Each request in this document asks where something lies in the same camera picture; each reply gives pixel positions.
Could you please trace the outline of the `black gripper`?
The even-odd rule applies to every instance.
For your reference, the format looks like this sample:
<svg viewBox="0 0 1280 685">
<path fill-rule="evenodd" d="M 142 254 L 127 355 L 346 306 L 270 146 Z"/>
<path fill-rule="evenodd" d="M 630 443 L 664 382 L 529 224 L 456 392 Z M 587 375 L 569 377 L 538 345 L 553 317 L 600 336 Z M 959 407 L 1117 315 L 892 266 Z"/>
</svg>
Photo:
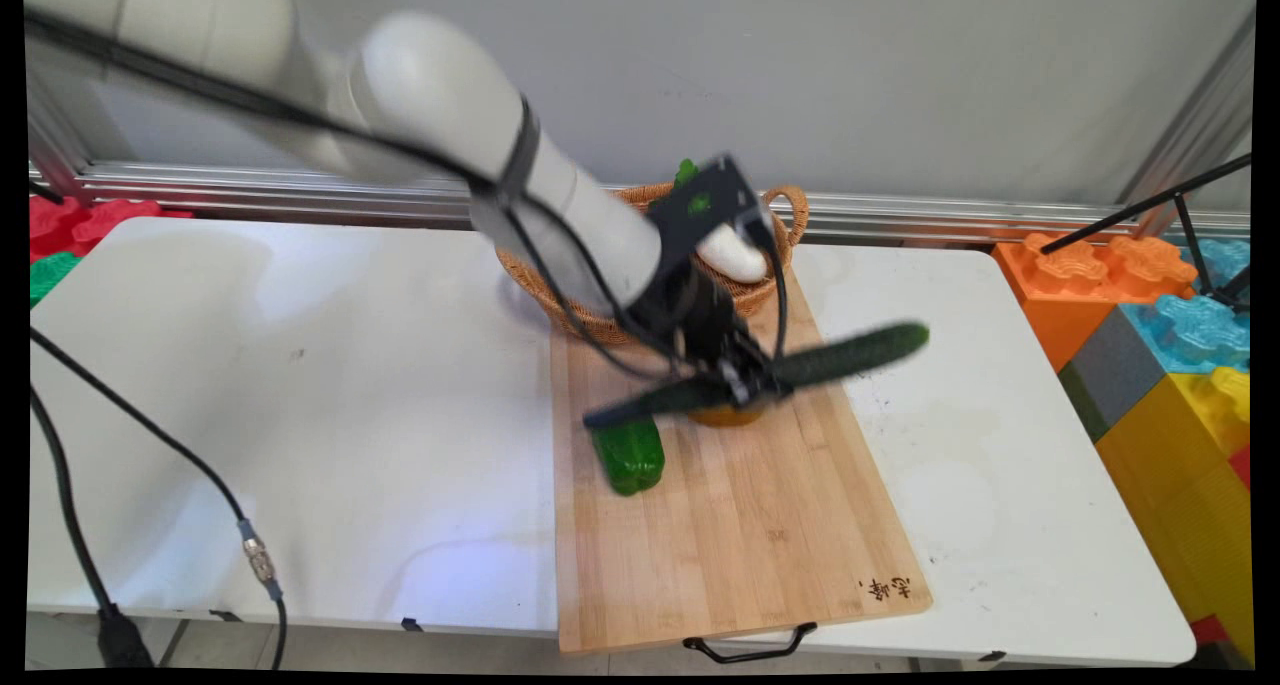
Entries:
<svg viewBox="0 0 1280 685">
<path fill-rule="evenodd" d="M 628 334 L 690 373 L 718 374 L 736 410 L 790 398 L 795 385 L 742 343 L 746 333 L 732 296 L 694 264 L 659 271 L 628 306 Z"/>
</svg>

